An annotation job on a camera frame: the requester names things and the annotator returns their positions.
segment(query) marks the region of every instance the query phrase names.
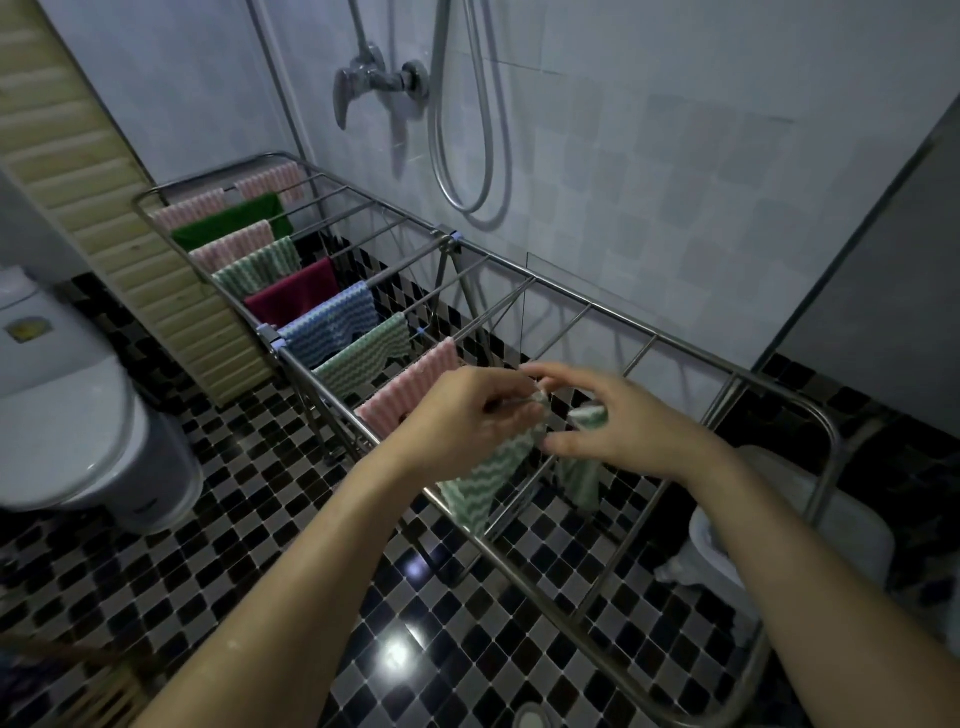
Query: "cleaning cloth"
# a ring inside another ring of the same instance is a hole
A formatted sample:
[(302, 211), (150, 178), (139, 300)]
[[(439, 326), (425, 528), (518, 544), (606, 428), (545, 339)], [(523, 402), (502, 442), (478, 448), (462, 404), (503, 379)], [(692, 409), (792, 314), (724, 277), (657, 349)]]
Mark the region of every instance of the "cleaning cloth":
[(447, 336), (364, 402), (356, 413), (376, 434), (386, 437), (414, 411), (444, 372), (459, 366), (457, 344)]
[[(537, 392), (531, 400), (547, 406), (546, 395), (542, 392)], [(472, 534), (482, 534), (486, 530), (496, 492), (526, 460), (545, 432), (546, 424), (531, 427), (515, 438), (501, 443), (491, 456), (470, 471), (469, 475), (438, 483), (440, 492), (453, 513), (453, 520)]]
[(378, 321), (373, 295), (361, 280), (277, 333), (300, 363), (315, 367), (332, 353), (348, 347), (354, 336), (367, 333)]
[(189, 200), (155, 210), (150, 213), (150, 218), (163, 230), (169, 232), (225, 209), (227, 209), (227, 199), (224, 190), (211, 189)]
[(252, 200), (265, 192), (276, 192), (285, 205), (290, 205), (303, 199), (303, 185), (299, 184), (302, 180), (300, 165), (289, 161), (240, 180), (236, 186), (244, 200)]
[[(602, 404), (587, 404), (570, 410), (567, 419), (580, 430), (592, 430), (607, 423), (607, 408)], [(566, 496), (578, 509), (590, 513), (600, 508), (599, 460), (562, 458), (557, 462), (557, 481)]]
[[(547, 397), (537, 392), (532, 398), (548, 406)], [(607, 423), (607, 408), (589, 405), (572, 410), (567, 417), (578, 429), (595, 429)], [(546, 432), (541, 424), (500, 445), (469, 475), (439, 483), (440, 492), (453, 514), (453, 520), (470, 533), (481, 534), (487, 528), (497, 491), (507, 483), (520, 464)], [(595, 511), (600, 507), (600, 470), (598, 460), (561, 459), (557, 464), (561, 487), (578, 508)]]
[(325, 257), (292, 276), (278, 280), (269, 288), (247, 298), (244, 303), (260, 321), (285, 327), (338, 293), (340, 286), (333, 274), (333, 265)]
[(231, 263), (242, 260), (274, 242), (274, 233), (270, 225), (261, 220), (248, 228), (224, 235), (219, 240), (190, 251), (190, 257), (201, 268), (213, 274), (223, 270)]
[(243, 299), (299, 269), (300, 254), (296, 246), (289, 237), (281, 237), (266, 248), (220, 269), (213, 278), (238, 299)]
[(274, 239), (279, 240), (285, 235), (292, 235), (294, 226), (283, 215), (283, 205), (280, 203), (280, 198), (275, 192), (270, 192), (257, 197), (255, 200), (228, 207), (223, 212), (210, 215), (183, 228), (177, 228), (171, 233), (171, 236), (181, 248), (189, 253), (207, 243), (219, 240), (224, 235), (248, 228), (261, 220), (269, 221), (277, 215), (280, 215), (280, 217), (270, 223), (270, 227), (274, 231)]
[(407, 319), (397, 313), (342, 352), (325, 361), (313, 373), (341, 400), (383, 371), (387, 360), (410, 353)]

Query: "blue striped towel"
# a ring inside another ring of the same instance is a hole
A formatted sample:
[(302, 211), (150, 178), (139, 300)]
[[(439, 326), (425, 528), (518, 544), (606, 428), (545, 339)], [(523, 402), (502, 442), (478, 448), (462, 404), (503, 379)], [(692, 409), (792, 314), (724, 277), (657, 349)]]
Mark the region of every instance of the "blue striped towel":
[(291, 353), (307, 367), (353, 343), (353, 337), (379, 324), (373, 295), (360, 281), (291, 321), (279, 333)]

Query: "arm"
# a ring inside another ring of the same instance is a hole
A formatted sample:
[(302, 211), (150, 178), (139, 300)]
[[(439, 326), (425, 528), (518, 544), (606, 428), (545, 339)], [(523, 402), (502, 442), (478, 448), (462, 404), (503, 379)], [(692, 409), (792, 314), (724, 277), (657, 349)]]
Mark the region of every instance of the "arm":
[(669, 477), (703, 506), (816, 725), (960, 725), (960, 663), (726, 443), (620, 377), (561, 364), (524, 371), (548, 390), (589, 390), (610, 412), (609, 427), (552, 434), (546, 449)]
[(396, 432), (360, 461), (290, 549), (137, 721), (315, 726), (373, 570), (425, 486), (468, 473), (542, 417), (530, 378), (464, 367), (443, 375)]

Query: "hand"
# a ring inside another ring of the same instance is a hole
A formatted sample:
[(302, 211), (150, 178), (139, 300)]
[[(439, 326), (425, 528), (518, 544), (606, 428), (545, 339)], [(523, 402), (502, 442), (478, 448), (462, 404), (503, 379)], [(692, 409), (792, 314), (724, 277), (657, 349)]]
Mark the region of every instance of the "hand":
[(609, 420), (604, 427), (547, 435), (542, 448), (550, 454), (602, 460), (686, 485), (729, 450), (710, 430), (622, 376), (547, 362), (530, 362), (521, 370), (543, 377), (540, 388), (544, 392), (579, 387), (607, 406)]
[[(466, 475), (500, 443), (543, 419), (542, 405), (509, 401), (536, 391), (533, 379), (508, 369), (447, 372), (374, 453), (391, 457), (419, 488)], [(505, 403), (488, 406), (497, 401)]]

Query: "shower mixer valve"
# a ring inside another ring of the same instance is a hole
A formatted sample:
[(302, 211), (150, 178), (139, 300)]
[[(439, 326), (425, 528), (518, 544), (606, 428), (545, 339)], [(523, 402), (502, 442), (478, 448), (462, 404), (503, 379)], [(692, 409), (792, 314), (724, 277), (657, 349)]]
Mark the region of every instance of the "shower mixer valve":
[(349, 68), (339, 69), (333, 78), (333, 113), (338, 127), (346, 130), (350, 102), (368, 91), (405, 91), (415, 101), (426, 101), (430, 95), (426, 67), (419, 61), (407, 61), (399, 71), (387, 73), (380, 49), (368, 43)]

